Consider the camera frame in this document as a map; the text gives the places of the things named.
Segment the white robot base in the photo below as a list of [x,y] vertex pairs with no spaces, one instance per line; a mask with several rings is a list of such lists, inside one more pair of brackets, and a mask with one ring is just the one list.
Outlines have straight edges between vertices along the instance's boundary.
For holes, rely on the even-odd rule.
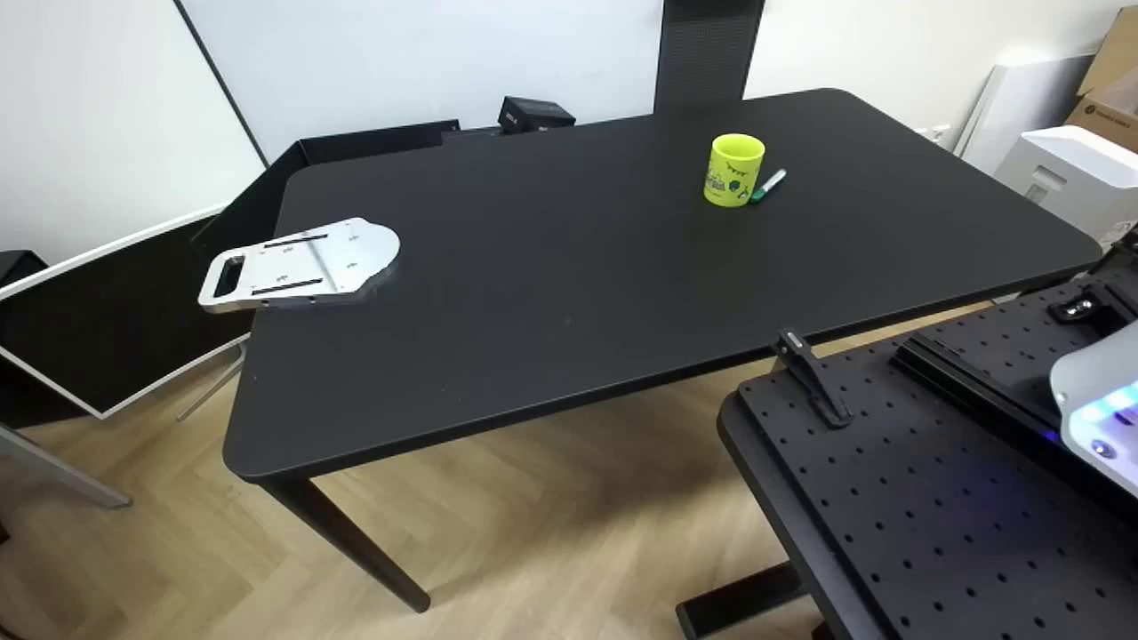
[[1061,441],[1138,499],[1138,321],[1048,365]]

